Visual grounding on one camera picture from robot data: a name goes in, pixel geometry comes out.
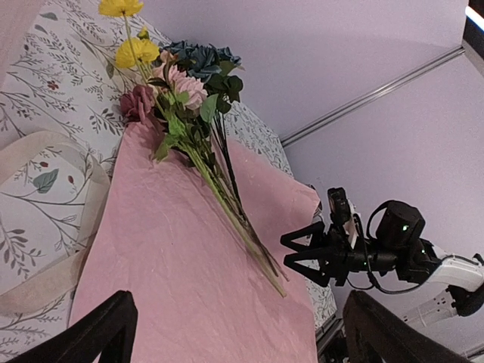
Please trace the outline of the cream printed ribbon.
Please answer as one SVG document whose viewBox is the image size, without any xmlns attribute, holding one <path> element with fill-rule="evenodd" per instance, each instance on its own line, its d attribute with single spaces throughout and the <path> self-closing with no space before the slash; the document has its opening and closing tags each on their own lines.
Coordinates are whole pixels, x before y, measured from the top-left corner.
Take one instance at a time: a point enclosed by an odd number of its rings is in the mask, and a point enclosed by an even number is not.
<svg viewBox="0 0 484 363">
<path fill-rule="evenodd" d="M 1 314 L 38 312 L 77 285 L 110 179 L 68 137 L 40 131 L 1 151 Z"/>
</svg>

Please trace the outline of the blue hydrangea flower stem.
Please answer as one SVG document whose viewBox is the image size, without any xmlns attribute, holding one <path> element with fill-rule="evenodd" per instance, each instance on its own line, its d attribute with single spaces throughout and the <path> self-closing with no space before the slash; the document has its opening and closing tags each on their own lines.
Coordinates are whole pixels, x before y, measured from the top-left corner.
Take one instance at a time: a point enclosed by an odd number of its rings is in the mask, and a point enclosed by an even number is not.
<svg viewBox="0 0 484 363">
<path fill-rule="evenodd" d="M 162 56 L 168 55 L 175 58 L 175 65 L 180 70 L 201 81 L 209 96 L 217 96 L 212 130 L 225 162 L 231 190 L 235 199 L 240 200 L 228 151 L 225 116 L 232 104 L 240 100 L 240 92 L 244 87 L 242 79 L 231 73 L 242 67 L 241 57 L 235 55 L 228 46 L 217 48 L 212 44 L 199 45 L 186 40 L 163 46 Z"/>
</svg>

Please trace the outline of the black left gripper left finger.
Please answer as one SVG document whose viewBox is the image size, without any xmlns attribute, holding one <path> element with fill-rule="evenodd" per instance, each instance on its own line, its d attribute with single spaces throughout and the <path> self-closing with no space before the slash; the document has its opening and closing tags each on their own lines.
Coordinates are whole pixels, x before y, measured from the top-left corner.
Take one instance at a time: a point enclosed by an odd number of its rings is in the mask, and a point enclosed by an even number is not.
<svg viewBox="0 0 484 363">
<path fill-rule="evenodd" d="M 138 310 L 132 293 L 118 290 L 63 333 L 11 361 L 130 362 L 137 322 Z"/>
</svg>

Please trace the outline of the bright yellow poppy stem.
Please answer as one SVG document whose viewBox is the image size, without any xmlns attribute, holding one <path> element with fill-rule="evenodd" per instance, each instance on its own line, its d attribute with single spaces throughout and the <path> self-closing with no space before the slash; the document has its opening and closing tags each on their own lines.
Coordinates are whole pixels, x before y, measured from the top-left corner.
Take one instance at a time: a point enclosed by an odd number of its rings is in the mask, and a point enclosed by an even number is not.
<svg viewBox="0 0 484 363">
<path fill-rule="evenodd" d="M 143 81 L 148 84 L 149 66 L 158 58 L 160 50 L 149 39 L 149 33 L 142 29 L 140 36 L 132 35 L 129 18 L 138 14 L 144 7 L 143 1 L 102 0 L 98 6 L 100 15 L 122 18 L 126 29 L 126 40 L 118 47 L 115 55 L 116 66 L 122 69 L 136 67 Z"/>
</svg>

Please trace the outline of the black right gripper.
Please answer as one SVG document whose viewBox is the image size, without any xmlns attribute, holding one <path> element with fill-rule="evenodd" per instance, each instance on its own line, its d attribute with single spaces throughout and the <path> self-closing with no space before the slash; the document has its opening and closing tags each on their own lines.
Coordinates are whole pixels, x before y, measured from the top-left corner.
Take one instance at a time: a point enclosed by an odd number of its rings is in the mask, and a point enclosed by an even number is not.
<svg viewBox="0 0 484 363">
<path fill-rule="evenodd" d="M 321 245 L 325 224 L 315 222 L 299 230 L 283 234 L 280 242 L 295 252 L 304 252 Z M 336 286 L 343 286 L 350 272 L 367 272 L 368 262 L 372 271 L 383 275 L 395 268 L 395 253 L 368 243 L 359 237 L 354 249 L 343 240 L 340 233 L 331 224 L 324 236 L 327 253 L 321 258 L 321 268 L 303 265 L 307 262 L 302 253 L 291 253 L 284 257 L 284 265 L 299 273 L 318 286 L 327 286 L 334 280 Z"/>
</svg>

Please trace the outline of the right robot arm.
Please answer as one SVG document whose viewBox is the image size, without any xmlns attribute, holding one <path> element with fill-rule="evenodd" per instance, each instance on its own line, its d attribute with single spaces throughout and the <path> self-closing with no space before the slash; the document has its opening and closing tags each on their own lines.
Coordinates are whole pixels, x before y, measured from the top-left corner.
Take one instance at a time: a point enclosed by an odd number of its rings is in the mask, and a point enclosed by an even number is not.
<svg viewBox="0 0 484 363">
<path fill-rule="evenodd" d="M 410 284 L 410 293 L 426 284 L 444 284 L 445 289 L 409 309 L 401 319 L 413 328 L 428 327 L 454 316 L 468 317 L 483 306 L 483 259 L 439 253 L 421 237 L 425 226 L 419 210 L 404 202 L 388 200 L 375 210 L 383 216 L 375 235 L 361 221 L 350 201 L 331 207 L 331 225 L 316 222 L 281 236 L 281 244 L 293 252 L 284 265 L 311 282 L 327 287 L 343 286 L 351 273 L 364 272 L 370 287 L 386 295 L 396 290 L 382 287 L 378 276 L 394 271 Z"/>
</svg>

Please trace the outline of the artificial flower bouquet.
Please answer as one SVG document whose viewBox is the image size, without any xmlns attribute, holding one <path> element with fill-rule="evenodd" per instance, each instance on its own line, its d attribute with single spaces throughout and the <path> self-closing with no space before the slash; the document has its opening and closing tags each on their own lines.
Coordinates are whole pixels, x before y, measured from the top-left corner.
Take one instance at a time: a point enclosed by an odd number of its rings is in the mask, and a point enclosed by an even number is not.
<svg viewBox="0 0 484 363">
<path fill-rule="evenodd" d="M 153 126 L 163 138 L 153 152 L 161 162 L 170 151 L 185 155 L 189 166 L 203 178 L 233 229 L 245 243 L 268 282 L 281 295 L 286 278 L 275 257 L 258 237 L 242 200 L 236 200 L 227 169 L 212 130 L 217 96 L 209 96 L 203 83 L 175 65 L 172 55 L 160 55 L 149 66 L 150 78 L 121 97 L 123 113 L 131 121 Z"/>
</svg>

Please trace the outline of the pink wrapping paper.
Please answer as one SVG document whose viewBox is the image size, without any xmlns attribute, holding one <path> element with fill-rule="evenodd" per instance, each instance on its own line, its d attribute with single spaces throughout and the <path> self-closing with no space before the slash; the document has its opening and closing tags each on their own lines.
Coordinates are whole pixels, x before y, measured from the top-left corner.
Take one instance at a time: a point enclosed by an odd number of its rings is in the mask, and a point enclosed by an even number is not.
<svg viewBox="0 0 484 363">
<path fill-rule="evenodd" d="M 287 271 L 281 296 L 204 180 L 178 154 L 154 161 L 156 145 L 145 126 L 127 128 L 70 320 L 128 290 L 134 362 L 316 361 L 303 277 Z"/>
</svg>

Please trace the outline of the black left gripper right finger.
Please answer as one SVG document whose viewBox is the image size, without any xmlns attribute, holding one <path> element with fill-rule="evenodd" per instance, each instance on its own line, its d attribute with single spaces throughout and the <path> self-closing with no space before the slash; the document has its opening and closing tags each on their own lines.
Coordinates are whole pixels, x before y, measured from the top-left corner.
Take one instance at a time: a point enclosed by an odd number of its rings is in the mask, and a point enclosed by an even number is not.
<svg viewBox="0 0 484 363">
<path fill-rule="evenodd" d="M 473 294 L 446 289 L 401 318 L 363 291 L 352 291 L 343 309 L 351 362 L 467 362 L 416 331 L 456 315 L 473 314 Z"/>
</svg>

